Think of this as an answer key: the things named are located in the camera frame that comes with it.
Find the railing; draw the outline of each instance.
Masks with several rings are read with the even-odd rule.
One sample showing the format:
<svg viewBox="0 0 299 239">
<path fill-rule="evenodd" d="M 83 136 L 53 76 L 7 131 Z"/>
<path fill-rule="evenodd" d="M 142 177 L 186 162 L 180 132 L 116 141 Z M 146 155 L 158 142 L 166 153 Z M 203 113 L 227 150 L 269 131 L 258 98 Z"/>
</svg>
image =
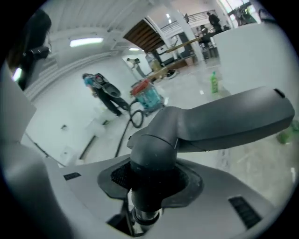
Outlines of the railing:
<svg viewBox="0 0 299 239">
<path fill-rule="evenodd" d="M 200 25 L 208 24 L 209 18 L 206 14 L 207 12 L 217 15 L 215 10 L 190 15 L 190 16 L 188 16 L 189 17 L 188 23 L 189 23 L 190 27 L 193 28 L 193 27 L 197 27 Z M 172 36 L 183 32 L 181 25 L 179 25 L 179 23 L 177 21 L 174 21 L 174 22 L 166 25 L 165 27 L 162 27 L 161 30 L 163 31 L 163 33 L 165 34 L 165 36 L 167 38 L 171 38 Z"/>
</svg>

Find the plastic bottle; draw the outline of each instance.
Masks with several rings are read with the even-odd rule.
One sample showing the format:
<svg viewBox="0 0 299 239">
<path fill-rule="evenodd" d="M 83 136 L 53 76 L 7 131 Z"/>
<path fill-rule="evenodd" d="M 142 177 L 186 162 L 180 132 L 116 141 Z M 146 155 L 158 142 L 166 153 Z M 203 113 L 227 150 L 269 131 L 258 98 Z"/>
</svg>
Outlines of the plastic bottle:
<svg viewBox="0 0 299 239">
<path fill-rule="evenodd" d="M 211 76 L 212 93 L 218 92 L 218 80 L 217 80 L 215 74 L 216 74 L 216 72 L 213 71 L 212 76 Z"/>
</svg>

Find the vent slot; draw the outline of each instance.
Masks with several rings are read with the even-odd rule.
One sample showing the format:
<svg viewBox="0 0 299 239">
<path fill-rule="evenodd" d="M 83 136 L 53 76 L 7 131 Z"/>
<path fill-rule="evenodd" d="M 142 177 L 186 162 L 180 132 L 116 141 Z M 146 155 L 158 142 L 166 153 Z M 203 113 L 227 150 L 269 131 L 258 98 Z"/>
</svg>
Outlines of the vent slot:
<svg viewBox="0 0 299 239">
<path fill-rule="evenodd" d="M 64 178 L 66 181 L 68 181 L 68 180 L 71 180 L 73 178 L 80 177 L 80 176 L 81 176 L 80 173 L 71 173 L 71 174 L 64 175 Z"/>
<path fill-rule="evenodd" d="M 228 201 L 238 213 L 247 229 L 253 227 L 262 220 L 262 218 L 254 211 L 254 209 L 245 201 L 243 197 L 232 197 Z"/>
</svg>

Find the hose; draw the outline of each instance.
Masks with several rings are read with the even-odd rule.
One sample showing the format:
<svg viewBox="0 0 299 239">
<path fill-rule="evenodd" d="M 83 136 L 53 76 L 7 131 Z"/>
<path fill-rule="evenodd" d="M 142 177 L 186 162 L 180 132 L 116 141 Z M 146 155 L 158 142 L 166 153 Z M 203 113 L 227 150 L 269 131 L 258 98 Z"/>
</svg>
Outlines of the hose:
<svg viewBox="0 0 299 239">
<path fill-rule="evenodd" d="M 131 122 L 132 125 L 133 125 L 135 128 L 137 128 L 137 129 L 139 129 L 139 128 L 142 126 L 142 124 L 143 124 L 144 112 L 143 112 L 142 110 L 136 110 L 136 111 L 134 111 L 133 113 L 131 112 L 131 106 L 132 106 L 133 104 L 137 103 L 137 102 L 138 102 L 137 99 L 135 99 L 135 100 L 129 105 L 129 107 L 128 107 L 128 112 L 129 112 L 130 119 L 128 120 L 127 125 L 126 125 L 126 127 L 125 127 L 125 130 L 124 130 L 123 133 L 122 133 L 122 136 L 121 136 L 120 142 L 118 143 L 117 150 L 116 150 L 116 152 L 115 152 L 114 158 L 118 157 L 118 154 L 119 154 L 120 149 L 121 149 L 121 145 L 122 145 L 123 137 L 125 136 L 125 133 L 126 133 L 126 131 L 127 131 L 127 128 L 128 128 L 128 126 L 129 126 L 129 123 Z M 132 119 L 133 116 L 136 115 L 137 113 L 140 113 L 140 114 L 141 114 L 141 121 L 140 121 L 139 124 L 136 124 L 136 123 L 133 121 L 133 119 Z"/>
</svg>

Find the ceiling light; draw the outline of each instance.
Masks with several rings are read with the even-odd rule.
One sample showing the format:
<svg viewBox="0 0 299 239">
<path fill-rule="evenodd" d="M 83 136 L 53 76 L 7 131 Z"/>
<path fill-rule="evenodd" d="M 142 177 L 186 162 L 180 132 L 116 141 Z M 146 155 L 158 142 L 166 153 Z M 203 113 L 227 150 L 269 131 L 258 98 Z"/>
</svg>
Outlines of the ceiling light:
<svg viewBox="0 0 299 239">
<path fill-rule="evenodd" d="M 21 77 L 21 73 L 22 73 L 22 69 L 21 68 L 17 68 L 15 70 L 15 72 L 14 72 L 13 80 L 17 81 Z"/>
<path fill-rule="evenodd" d="M 138 51 L 139 48 L 132 47 L 132 48 L 130 48 L 129 50 L 132 50 L 132 51 Z"/>
<path fill-rule="evenodd" d="M 92 43 L 101 43 L 102 41 L 103 41 L 103 37 L 76 39 L 70 42 L 70 47 L 78 47 L 78 46 L 92 44 Z"/>
</svg>

